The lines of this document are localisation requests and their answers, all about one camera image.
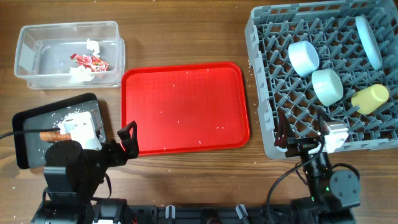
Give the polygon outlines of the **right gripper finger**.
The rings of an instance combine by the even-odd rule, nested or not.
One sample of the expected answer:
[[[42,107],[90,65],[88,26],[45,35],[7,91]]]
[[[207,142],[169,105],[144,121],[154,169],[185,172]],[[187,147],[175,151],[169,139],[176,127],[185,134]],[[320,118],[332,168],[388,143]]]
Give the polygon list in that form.
[[[288,139],[291,137],[291,127],[282,110],[278,110],[278,119],[279,123],[274,146],[286,148],[288,146]]]
[[[330,118],[323,111],[323,109],[321,107],[318,107],[317,108],[317,123],[318,123],[320,135],[325,136],[329,133],[329,130],[328,130],[329,120],[330,120]]]

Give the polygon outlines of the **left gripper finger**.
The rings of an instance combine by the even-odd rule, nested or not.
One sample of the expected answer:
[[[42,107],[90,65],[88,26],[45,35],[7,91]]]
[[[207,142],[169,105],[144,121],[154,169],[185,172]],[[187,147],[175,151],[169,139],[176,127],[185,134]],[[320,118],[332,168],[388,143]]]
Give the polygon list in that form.
[[[135,121],[131,121],[125,127],[121,128],[117,132],[120,140],[136,140],[137,139],[137,124]]]
[[[136,140],[121,140],[121,145],[127,155],[127,157],[138,157],[139,155],[139,146],[138,141]]]

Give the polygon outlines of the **green bowl with rice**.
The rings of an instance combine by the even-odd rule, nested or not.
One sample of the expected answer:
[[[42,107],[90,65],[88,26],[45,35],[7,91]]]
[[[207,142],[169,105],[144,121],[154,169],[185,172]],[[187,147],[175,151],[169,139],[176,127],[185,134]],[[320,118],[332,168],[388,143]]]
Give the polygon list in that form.
[[[330,106],[343,97],[341,79],[332,69],[314,71],[312,73],[312,86],[317,98],[324,106]]]

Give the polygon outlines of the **yellow plastic cup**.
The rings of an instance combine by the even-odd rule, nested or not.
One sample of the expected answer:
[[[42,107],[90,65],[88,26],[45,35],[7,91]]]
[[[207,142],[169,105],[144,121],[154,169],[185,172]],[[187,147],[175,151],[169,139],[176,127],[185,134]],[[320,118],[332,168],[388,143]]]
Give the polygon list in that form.
[[[381,85],[369,86],[353,95],[351,104],[358,106],[357,112],[360,114],[370,114],[389,99],[389,90]]]

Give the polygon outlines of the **orange carrot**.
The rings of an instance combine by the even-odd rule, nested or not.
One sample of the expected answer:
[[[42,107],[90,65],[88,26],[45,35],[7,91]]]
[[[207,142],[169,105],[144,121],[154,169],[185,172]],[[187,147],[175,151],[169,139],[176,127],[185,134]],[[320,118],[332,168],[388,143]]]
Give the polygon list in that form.
[[[70,133],[61,134],[60,131],[41,132],[39,136],[41,140],[47,142],[67,141],[72,139]]]

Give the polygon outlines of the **red snack wrapper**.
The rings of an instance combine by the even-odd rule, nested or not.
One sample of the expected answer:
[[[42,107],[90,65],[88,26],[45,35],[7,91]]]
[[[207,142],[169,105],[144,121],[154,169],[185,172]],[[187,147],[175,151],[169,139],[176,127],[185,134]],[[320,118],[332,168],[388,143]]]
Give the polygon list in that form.
[[[102,61],[100,58],[92,55],[78,55],[73,54],[70,57],[79,66],[89,68],[92,72],[106,72],[108,71],[109,63]]]

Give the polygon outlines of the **light blue bowl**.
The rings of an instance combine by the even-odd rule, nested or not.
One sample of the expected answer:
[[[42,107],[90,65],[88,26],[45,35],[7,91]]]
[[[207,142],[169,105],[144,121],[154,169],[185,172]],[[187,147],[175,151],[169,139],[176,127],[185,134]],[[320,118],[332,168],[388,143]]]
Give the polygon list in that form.
[[[307,40],[290,44],[288,56],[293,69],[300,77],[309,76],[320,66],[318,53]]]

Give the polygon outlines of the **light blue plate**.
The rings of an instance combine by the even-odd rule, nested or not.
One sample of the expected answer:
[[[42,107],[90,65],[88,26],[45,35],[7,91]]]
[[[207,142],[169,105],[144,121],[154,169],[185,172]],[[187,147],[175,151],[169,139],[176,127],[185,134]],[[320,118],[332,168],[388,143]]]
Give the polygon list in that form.
[[[356,16],[355,24],[366,56],[374,70],[382,67],[382,56],[375,35],[364,16]]]

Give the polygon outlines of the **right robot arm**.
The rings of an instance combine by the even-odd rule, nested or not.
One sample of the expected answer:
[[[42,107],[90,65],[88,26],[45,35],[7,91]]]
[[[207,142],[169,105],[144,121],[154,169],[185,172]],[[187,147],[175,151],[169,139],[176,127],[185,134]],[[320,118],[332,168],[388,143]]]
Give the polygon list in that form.
[[[328,154],[348,138],[348,128],[342,121],[331,119],[323,110],[317,110],[319,132],[315,137],[296,138],[282,110],[275,146],[285,148],[286,157],[299,157],[300,162],[280,176],[276,187],[291,173],[303,170],[300,179],[309,189],[309,197],[292,200],[282,208],[266,200],[266,217],[271,223],[354,223],[352,213],[360,204],[359,171],[346,163],[331,164]]]

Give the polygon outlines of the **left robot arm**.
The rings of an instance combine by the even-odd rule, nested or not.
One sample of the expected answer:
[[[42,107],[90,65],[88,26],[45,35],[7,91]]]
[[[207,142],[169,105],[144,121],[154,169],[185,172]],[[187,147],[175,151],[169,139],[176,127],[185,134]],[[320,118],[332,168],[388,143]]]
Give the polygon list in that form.
[[[120,142],[111,140],[99,151],[83,149],[73,141],[60,141],[45,154],[47,187],[31,222],[39,223],[134,223],[136,217],[125,199],[96,198],[96,189],[109,183],[106,171],[123,166],[139,155],[135,121],[118,131]]]

